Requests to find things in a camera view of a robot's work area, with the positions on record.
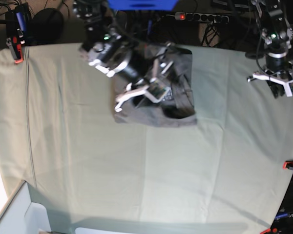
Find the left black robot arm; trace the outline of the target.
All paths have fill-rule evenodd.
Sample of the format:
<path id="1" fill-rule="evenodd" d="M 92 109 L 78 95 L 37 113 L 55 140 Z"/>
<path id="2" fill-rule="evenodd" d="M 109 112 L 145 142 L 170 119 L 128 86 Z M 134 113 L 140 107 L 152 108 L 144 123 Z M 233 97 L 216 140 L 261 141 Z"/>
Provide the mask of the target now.
<path id="1" fill-rule="evenodd" d="M 286 19 L 280 0 L 252 0 L 255 7 L 255 27 L 259 40 L 252 59 L 258 70 L 247 82 L 265 81 L 275 98 L 293 96 L 293 30 Z"/>

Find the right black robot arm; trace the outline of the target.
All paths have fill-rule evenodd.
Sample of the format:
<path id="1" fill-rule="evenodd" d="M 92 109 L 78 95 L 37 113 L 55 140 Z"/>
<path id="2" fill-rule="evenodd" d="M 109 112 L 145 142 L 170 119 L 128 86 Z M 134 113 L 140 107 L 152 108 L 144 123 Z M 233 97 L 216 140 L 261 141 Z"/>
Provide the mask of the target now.
<path id="1" fill-rule="evenodd" d="M 143 55 L 143 42 L 129 34 L 105 0 L 76 0 L 73 12 L 84 23 L 86 40 L 81 57 L 111 78 L 119 75 L 129 83 L 150 84 L 152 63 Z"/>

